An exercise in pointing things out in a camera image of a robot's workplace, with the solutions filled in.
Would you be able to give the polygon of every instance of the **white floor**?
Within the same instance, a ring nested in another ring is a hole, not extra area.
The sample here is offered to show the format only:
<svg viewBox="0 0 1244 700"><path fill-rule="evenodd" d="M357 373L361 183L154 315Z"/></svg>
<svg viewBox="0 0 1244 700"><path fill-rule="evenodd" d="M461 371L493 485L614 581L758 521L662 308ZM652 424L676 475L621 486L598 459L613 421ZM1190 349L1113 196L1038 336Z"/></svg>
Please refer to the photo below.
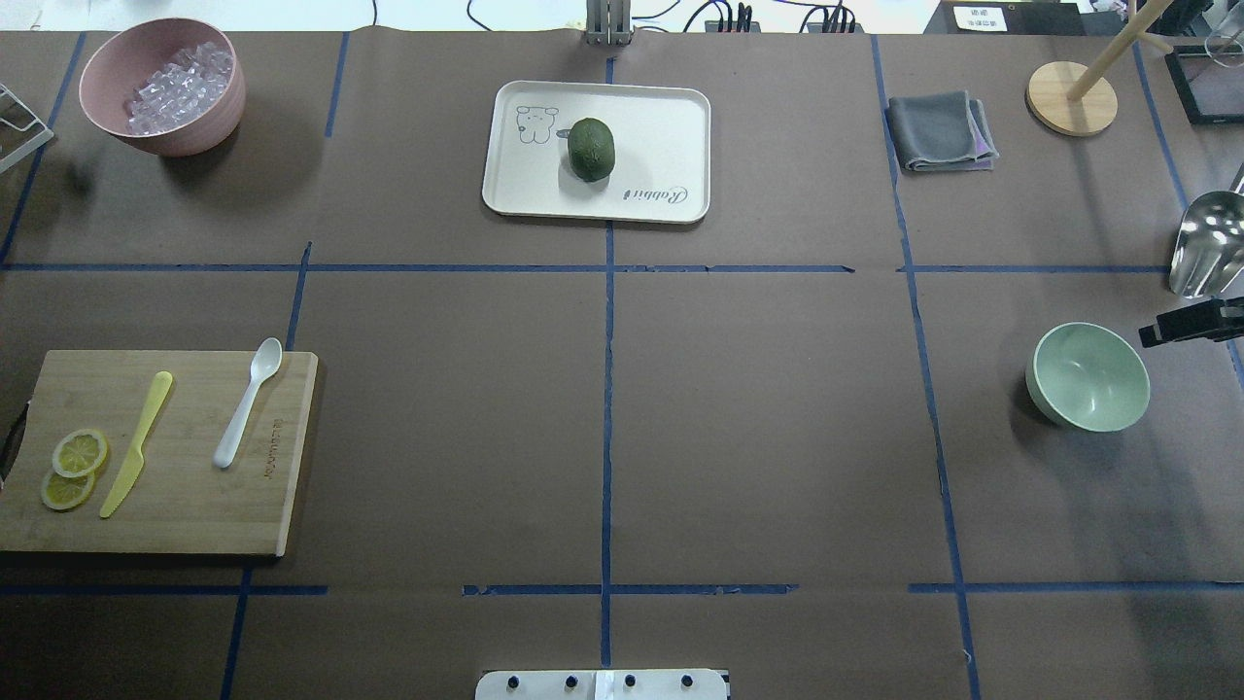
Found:
<svg viewBox="0 0 1244 700"><path fill-rule="evenodd" d="M682 0L652 24L682 31L703 0ZM1070 0L1091 11L1090 0ZM657 14L674 0L632 0L632 14ZM848 0L870 34L921 34L938 0ZM466 16L466 0L376 0L378 24L404 30L480 31ZM751 0L764 31L794 32L807 7ZM582 26L585 0L473 0L471 14L494 30ZM0 0L0 30L122 30L156 17L189 16L223 30L352 30L372 24L371 0ZM699 20L715 19L712 9ZM697 31L703 31L703 24Z"/></svg>

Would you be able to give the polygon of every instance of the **lemon slice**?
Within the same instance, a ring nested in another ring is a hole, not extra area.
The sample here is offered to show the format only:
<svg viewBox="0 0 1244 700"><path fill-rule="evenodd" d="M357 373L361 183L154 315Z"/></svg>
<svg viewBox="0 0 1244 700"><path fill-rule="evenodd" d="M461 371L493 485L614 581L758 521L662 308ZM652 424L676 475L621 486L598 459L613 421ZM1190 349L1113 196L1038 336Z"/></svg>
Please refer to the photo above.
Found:
<svg viewBox="0 0 1244 700"><path fill-rule="evenodd" d="M93 472L87 472L86 476L77 479L65 479L49 470L47 475L44 476L44 506L53 511L68 511L81 506L91 496L92 490L95 490Z"/></svg>
<svg viewBox="0 0 1244 700"><path fill-rule="evenodd" d="M92 430L76 430L52 450L52 470L65 479L86 476L100 469L108 456L108 441L103 434Z"/></svg>

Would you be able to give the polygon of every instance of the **cartoon bear drawing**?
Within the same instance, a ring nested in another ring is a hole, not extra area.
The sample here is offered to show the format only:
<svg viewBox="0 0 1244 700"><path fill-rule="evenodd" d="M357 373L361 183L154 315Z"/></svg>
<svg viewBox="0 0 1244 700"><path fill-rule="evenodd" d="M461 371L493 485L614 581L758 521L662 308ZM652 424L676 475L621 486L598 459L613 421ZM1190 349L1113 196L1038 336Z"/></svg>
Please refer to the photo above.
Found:
<svg viewBox="0 0 1244 700"><path fill-rule="evenodd" d="M519 107L519 140L547 143L552 136L552 122L557 121L556 107Z"/></svg>

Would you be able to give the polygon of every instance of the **avocado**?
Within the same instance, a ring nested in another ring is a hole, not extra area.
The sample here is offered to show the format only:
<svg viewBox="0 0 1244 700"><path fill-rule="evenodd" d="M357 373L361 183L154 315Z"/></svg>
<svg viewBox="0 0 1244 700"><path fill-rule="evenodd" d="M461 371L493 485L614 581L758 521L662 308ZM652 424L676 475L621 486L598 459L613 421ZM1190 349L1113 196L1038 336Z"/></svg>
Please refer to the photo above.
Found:
<svg viewBox="0 0 1244 700"><path fill-rule="evenodd" d="M570 169L585 182L596 182L613 172L613 132L605 122L587 117L575 122L567 137Z"/></svg>

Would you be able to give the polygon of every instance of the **wooden round base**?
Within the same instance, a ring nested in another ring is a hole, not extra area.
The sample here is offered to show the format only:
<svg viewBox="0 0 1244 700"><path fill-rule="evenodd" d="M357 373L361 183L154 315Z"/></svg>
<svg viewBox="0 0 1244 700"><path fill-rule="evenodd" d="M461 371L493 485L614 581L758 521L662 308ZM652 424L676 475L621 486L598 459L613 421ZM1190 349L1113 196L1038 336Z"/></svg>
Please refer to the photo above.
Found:
<svg viewBox="0 0 1244 700"><path fill-rule="evenodd" d="M1041 123L1067 136L1101 133L1118 113L1118 97L1106 78L1101 78L1075 102L1067 92L1088 67L1071 61L1046 63L1028 81L1028 108Z"/></svg>

